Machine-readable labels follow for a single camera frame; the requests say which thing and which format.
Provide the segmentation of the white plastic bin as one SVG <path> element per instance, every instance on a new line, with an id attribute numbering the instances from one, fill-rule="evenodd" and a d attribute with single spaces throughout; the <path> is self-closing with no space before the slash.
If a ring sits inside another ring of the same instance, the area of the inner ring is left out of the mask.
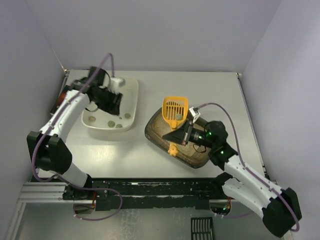
<path id="1" fill-rule="evenodd" d="M 131 77 L 122 77 L 125 79 L 125 85 L 120 89 L 122 94 L 122 100 L 120 104 L 120 115 L 111 115 L 98 109 L 95 112 L 87 111 L 86 109 L 82 112 L 81 123 L 91 129 L 91 130 L 101 130 L 109 132 L 125 132 L 128 131 L 134 123 L 137 103 L 138 103 L 138 93 L 139 93 L 139 83 L 138 80 Z M 92 102 L 87 108 L 89 110 L 95 110 L 96 105 Z M 125 118 L 125 114 L 129 113 L 130 118 Z M 95 121 L 89 121 L 89 117 L 93 116 L 96 118 Z M 109 127 L 108 121 L 114 121 L 115 126 Z M 121 124 L 122 128 L 116 128 L 117 124 Z"/>

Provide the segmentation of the dark brown litter box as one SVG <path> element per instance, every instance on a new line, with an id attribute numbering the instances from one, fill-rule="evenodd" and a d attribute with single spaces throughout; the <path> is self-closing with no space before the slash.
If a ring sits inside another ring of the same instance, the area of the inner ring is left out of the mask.
<path id="1" fill-rule="evenodd" d="M 146 124 L 144 135 L 152 144 L 168 154 L 170 143 L 162 139 L 162 136 L 169 132 L 171 132 L 171 128 L 163 119 L 160 107 Z M 178 154 L 175 158 L 193 169 L 201 168 L 209 161 L 210 148 L 198 147 L 188 142 L 185 146 L 178 145 L 177 149 Z"/>

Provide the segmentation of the yellow litter scoop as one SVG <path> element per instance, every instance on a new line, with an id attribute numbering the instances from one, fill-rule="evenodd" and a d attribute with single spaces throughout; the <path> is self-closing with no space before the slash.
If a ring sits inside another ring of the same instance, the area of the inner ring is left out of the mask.
<path id="1" fill-rule="evenodd" d="M 170 130 L 176 130 L 185 122 L 188 116 L 189 102 L 184 96 L 166 96 L 162 103 L 162 118 L 169 125 Z M 176 120 L 175 115 L 181 114 L 182 120 Z"/>

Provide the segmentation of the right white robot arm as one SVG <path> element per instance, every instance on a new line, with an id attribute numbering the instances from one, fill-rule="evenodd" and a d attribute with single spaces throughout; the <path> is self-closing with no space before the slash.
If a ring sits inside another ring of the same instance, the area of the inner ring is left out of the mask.
<path id="1" fill-rule="evenodd" d="M 298 196 L 291 188 L 283 189 L 245 163 L 238 150 L 227 142 L 228 133 L 221 121 L 208 122 L 204 130 L 185 123 L 162 138 L 177 145 L 192 142 L 209 148 L 209 160 L 223 173 L 222 192 L 256 213 L 274 236 L 281 238 L 302 218 Z"/>

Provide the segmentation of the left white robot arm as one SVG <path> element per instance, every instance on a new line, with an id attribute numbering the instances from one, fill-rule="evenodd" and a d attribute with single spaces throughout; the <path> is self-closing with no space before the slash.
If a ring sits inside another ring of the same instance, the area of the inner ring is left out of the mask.
<path id="1" fill-rule="evenodd" d="M 39 178 L 37 169 L 53 173 L 48 181 L 57 178 L 74 188 L 92 188 L 91 176 L 73 163 L 66 140 L 90 103 L 103 112 L 118 116 L 123 97 L 120 88 L 125 83 L 124 79 L 109 76 L 105 70 L 92 66 L 87 77 L 76 79 L 66 87 L 66 95 L 51 119 L 39 131 L 27 135 L 32 173 L 39 182 L 45 180 Z"/>

